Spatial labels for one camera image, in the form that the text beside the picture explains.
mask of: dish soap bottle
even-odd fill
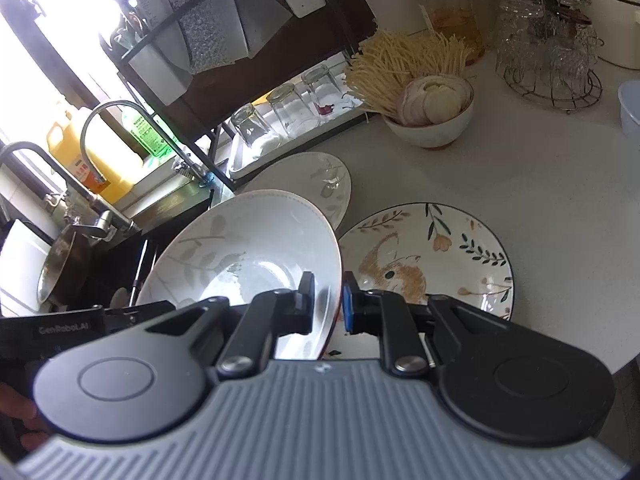
[[[158,116],[154,118],[157,124],[177,143],[169,126]],[[171,147],[158,135],[153,126],[134,108],[126,107],[122,111],[122,126],[155,158],[163,158],[172,152]]]
[[[49,153],[91,192],[113,204],[125,196],[140,178],[142,159],[107,124],[96,116],[89,124],[86,149],[104,175],[100,182],[80,155],[82,125],[91,113],[67,102],[58,103],[58,116],[47,133]]]

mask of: cooking oil bottle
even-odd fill
[[[80,132],[91,110],[84,107],[78,110],[67,102],[59,102],[57,111],[56,120],[47,133],[49,153],[89,190],[109,203],[117,202],[139,180],[142,159],[100,116],[95,116],[85,139],[92,162],[106,179],[100,182],[80,155]]]

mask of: metal wire rack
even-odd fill
[[[548,31],[552,28],[548,23],[551,13],[546,8],[545,0],[539,1],[542,4],[543,19],[545,20],[542,27],[544,30],[543,43],[546,43],[549,40]],[[599,45],[603,44],[600,38],[595,38],[595,40]],[[497,66],[496,70],[499,73],[500,67]],[[546,77],[543,77],[540,67],[523,73],[522,68],[507,65],[502,67],[500,75],[513,91],[525,99],[539,105],[563,110],[568,114],[593,106],[602,95],[602,83],[592,69],[588,71],[584,84],[581,84],[579,88],[576,88],[571,81],[565,80],[561,75],[553,76],[551,73],[547,73]]]
[[[575,110],[589,108],[596,104],[602,95],[602,83],[593,70],[587,74],[587,83],[583,92],[575,92],[571,87],[561,82],[559,87],[544,84],[536,78],[531,85],[522,83],[518,71],[511,67],[506,67],[502,78],[510,88],[520,94],[525,99],[539,105],[548,106],[564,110],[568,114]]]

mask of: white plate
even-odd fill
[[[513,275],[498,238],[473,216],[436,203],[390,207],[358,222],[340,238],[344,270],[362,290],[378,288],[423,303],[447,294],[511,319]],[[378,339],[348,335],[342,314],[325,357],[378,357]]]
[[[244,193],[200,215],[162,253],[138,304],[180,308],[211,296],[245,304],[265,290],[298,288],[305,270],[316,277],[313,331],[281,337],[276,357],[317,359],[340,305],[340,252],[324,215],[293,193]]]
[[[281,189],[300,195],[322,211],[335,230],[347,212],[351,177],[336,156],[306,152],[288,156],[265,168],[245,189]]]

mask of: human finger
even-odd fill
[[[27,451],[33,451],[44,444],[48,438],[49,435],[46,433],[25,433],[20,437],[20,444]]]
[[[24,418],[22,420],[22,423],[24,424],[24,427],[27,428],[27,430],[31,430],[31,431],[46,431],[47,433],[50,432],[50,429],[49,429],[47,423],[39,415],[37,415],[37,416],[35,416],[33,418]]]
[[[13,418],[33,418],[38,410],[32,400],[23,397],[11,386],[0,383],[0,413]]]

